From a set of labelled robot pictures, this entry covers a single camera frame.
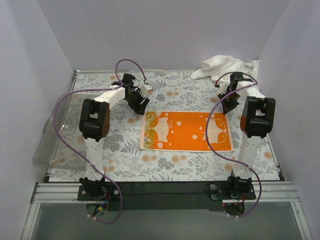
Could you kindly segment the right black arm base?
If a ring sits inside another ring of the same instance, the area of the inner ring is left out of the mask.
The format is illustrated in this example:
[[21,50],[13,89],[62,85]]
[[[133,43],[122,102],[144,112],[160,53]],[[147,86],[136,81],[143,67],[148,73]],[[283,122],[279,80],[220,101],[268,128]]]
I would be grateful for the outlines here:
[[245,202],[256,199],[256,193],[251,186],[248,192],[230,190],[225,182],[208,183],[205,191],[212,201],[220,201],[223,210],[231,216],[243,216],[246,211]]

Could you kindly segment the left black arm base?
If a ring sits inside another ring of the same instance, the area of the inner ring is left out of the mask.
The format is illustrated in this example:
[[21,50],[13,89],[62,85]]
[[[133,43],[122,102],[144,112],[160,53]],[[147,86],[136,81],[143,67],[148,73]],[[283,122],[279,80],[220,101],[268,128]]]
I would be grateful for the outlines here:
[[111,202],[120,202],[120,191],[105,182],[86,182],[79,189],[76,198],[79,202],[86,202],[85,209],[93,217],[103,216]]

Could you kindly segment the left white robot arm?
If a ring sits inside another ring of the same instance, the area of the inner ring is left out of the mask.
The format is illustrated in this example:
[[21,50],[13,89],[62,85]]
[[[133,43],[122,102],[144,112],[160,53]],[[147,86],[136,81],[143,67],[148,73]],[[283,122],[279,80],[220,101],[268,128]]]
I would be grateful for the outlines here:
[[153,88],[147,83],[134,85],[136,78],[128,73],[123,75],[121,82],[113,82],[111,89],[101,95],[82,103],[79,120],[79,130],[85,143],[87,166],[85,177],[79,181],[84,191],[95,200],[106,196],[103,173],[103,144],[110,130],[111,109],[121,100],[128,103],[129,107],[138,115],[144,115],[147,98]]

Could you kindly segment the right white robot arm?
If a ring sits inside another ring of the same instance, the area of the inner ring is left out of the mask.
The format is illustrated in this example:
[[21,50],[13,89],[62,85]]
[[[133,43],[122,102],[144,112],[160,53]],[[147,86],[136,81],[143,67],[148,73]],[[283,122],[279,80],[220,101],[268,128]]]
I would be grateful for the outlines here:
[[216,81],[219,87],[222,110],[224,114],[231,112],[239,103],[244,101],[240,118],[242,142],[237,163],[227,179],[226,192],[232,199],[252,192],[252,171],[258,152],[258,145],[271,132],[274,123],[276,100],[266,97],[256,88],[257,81],[247,73],[231,71],[223,74],[229,75],[228,82]]

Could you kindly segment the orange patterned towel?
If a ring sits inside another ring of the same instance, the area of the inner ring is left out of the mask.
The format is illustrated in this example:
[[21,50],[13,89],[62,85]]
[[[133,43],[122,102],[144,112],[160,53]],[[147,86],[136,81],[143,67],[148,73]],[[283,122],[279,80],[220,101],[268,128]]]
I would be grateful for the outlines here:
[[229,121],[223,113],[148,111],[142,118],[141,150],[172,152],[232,152]]

